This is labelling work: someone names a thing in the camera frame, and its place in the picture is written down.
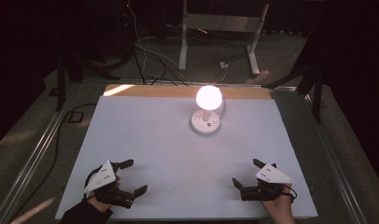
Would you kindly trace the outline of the white round table lamp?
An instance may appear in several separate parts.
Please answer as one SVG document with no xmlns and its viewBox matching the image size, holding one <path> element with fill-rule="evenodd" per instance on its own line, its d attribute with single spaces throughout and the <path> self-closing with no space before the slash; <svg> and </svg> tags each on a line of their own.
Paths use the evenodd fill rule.
<svg viewBox="0 0 379 224">
<path fill-rule="evenodd" d="M 212 85 L 202 86 L 196 94 L 196 104 L 200 107 L 190 119 L 193 131 L 201 135 L 215 133 L 220 127 L 220 116 L 216 110 L 222 105 L 220 88 Z"/>
</svg>

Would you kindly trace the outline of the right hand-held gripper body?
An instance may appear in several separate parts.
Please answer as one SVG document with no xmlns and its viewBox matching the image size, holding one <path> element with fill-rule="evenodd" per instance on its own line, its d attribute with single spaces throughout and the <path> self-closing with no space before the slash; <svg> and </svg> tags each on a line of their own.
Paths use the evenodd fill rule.
<svg viewBox="0 0 379 224">
<path fill-rule="evenodd" d="M 256 173 L 258 183 L 253 187 L 240 185 L 240 195 L 243 201 L 274 201 L 284 195 L 284 188 L 293 184 L 294 180 L 269 163 L 256 163 L 260 169 Z"/>
</svg>

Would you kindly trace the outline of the white table mat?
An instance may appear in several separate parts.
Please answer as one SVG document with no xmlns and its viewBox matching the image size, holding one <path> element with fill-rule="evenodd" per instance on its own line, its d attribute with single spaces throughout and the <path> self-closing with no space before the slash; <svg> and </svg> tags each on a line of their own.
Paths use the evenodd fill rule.
<svg viewBox="0 0 379 224">
<path fill-rule="evenodd" d="M 115 220 L 249 219 L 265 217 L 258 202 L 244 202 L 233 186 L 256 182 L 254 160 L 276 164 L 294 180 L 295 217 L 315 217 L 310 195 L 278 107 L 273 100 L 228 99 L 212 135 L 190 127 L 191 98 L 103 96 L 77 156 L 57 217 L 82 198 L 91 170 L 132 159 L 119 172 L 123 189 L 147 193 Z"/>
</svg>

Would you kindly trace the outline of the black floor stand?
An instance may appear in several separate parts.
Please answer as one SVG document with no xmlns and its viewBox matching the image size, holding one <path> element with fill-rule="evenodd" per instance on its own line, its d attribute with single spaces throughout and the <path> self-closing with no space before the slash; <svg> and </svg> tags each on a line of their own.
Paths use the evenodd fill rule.
<svg viewBox="0 0 379 224">
<path fill-rule="evenodd" d="M 57 64 L 57 87 L 54 89 L 54 93 L 57 96 L 57 111 L 60 111 L 63 108 L 66 101 L 66 78 L 69 77 L 72 82 L 81 82 L 84 79 L 84 75 L 81 71 L 82 67 L 93 71 L 97 76 L 110 80 L 119 80 L 118 77 L 108 74 L 102 68 L 81 58 L 70 49 L 58 48 L 55 50 L 55 53 Z"/>
<path fill-rule="evenodd" d="M 272 83 L 262 84 L 262 87 L 275 89 L 294 78 L 302 77 L 300 84 L 296 88 L 296 92 L 301 95 L 306 95 L 312 88 L 314 88 L 312 113 L 315 120 L 320 123 L 321 94 L 324 74 L 321 61 L 318 59 L 318 50 L 316 49 L 315 42 L 315 33 L 309 34 L 307 40 L 302 44 L 302 50 L 291 71 L 286 76 L 279 78 Z"/>
</svg>

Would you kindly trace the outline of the white metal stand frame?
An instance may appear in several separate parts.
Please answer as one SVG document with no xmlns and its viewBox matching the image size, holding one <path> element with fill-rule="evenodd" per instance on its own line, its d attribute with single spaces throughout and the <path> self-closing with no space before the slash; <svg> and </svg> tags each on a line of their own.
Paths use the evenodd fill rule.
<svg viewBox="0 0 379 224">
<path fill-rule="evenodd" d="M 249 61 L 251 74 L 253 76 L 258 76 L 260 74 L 260 70 L 255 55 L 255 49 L 260 38 L 268 9 L 269 4 L 264 4 L 261 8 L 259 16 L 256 17 L 188 13 L 188 0 L 183 0 L 182 37 L 178 69 L 180 71 L 186 70 L 188 56 L 188 29 L 252 33 L 253 40 L 246 46 L 246 54 Z"/>
</svg>

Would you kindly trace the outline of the person's left hand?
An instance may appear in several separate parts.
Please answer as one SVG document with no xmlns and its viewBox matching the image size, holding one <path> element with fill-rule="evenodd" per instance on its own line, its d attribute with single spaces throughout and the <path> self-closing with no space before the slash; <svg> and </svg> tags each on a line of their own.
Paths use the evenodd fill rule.
<svg viewBox="0 0 379 224">
<path fill-rule="evenodd" d="M 87 196 L 86 203 L 92 205 L 95 209 L 97 209 L 99 212 L 102 212 L 102 213 L 107 212 L 112 207 L 111 204 L 99 202 L 94 196 L 93 191 L 91 191 L 89 195 Z"/>
</svg>

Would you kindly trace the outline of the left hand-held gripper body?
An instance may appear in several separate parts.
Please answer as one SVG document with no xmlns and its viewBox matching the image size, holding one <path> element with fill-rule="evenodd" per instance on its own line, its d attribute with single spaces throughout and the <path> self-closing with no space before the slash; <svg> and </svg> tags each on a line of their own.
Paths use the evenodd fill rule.
<svg viewBox="0 0 379 224">
<path fill-rule="evenodd" d="M 107 161 L 104 165 L 91 171 L 85 181 L 84 197 L 93 191 L 99 202 L 129 209 L 133 204 L 134 195 L 120 190 L 117 186 L 118 165 L 119 162 Z"/>
</svg>

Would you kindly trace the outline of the person's right hand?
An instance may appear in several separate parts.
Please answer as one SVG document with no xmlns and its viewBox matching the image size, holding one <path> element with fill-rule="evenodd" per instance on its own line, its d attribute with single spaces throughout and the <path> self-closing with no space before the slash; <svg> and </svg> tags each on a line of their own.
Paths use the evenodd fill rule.
<svg viewBox="0 0 379 224">
<path fill-rule="evenodd" d="M 283 195 L 280 195 L 273 201 L 261 201 L 267 214 L 274 224 L 295 224 L 295 219 L 291 209 L 291 185 L 283 187 Z"/>
</svg>

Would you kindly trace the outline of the aluminium floor rail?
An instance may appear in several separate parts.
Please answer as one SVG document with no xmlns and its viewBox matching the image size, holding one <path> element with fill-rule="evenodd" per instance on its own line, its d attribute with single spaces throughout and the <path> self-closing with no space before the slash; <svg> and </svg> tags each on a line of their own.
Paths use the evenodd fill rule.
<svg viewBox="0 0 379 224">
<path fill-rule="evenodd" d="M 344 171 L 334 153 L 329 138 L 324 132 L 321 124 L 316 121 L 313 114 L 313 101 L 311 100 L 308 94 L 300 94 L 299 97 L 302 100 L 302 104 L 307 113 L 307 117 L 312 122 L 316 134 L 321 143 L 321 149 L 324 152 L 329 168 L 334 176 L 335 183 L 340 191 L 342 199 L 344 200 L 345 206 L 348 210 L 348 213 L 353 221 L 353 224 L 369 224 L 365 218 L 364 213 L 362 212 L 358 200 L 355 196 L 354 191 L 352 190 Z"/>
<path fill-rule="evenodd" d="M 0 224 L 9 224 L 12 216 L 26 198 L 26 191 L 33 191 L 31 181 L 39 187 L 49 175 L 50 166 L 41 169 L 42 162 L 52 141 L 61 127 L 66 111 L 81 85 L 68 88 L 61 109 L 55 99 L 46 94 L 35 101 L 0 144 Z"/>
</svg>

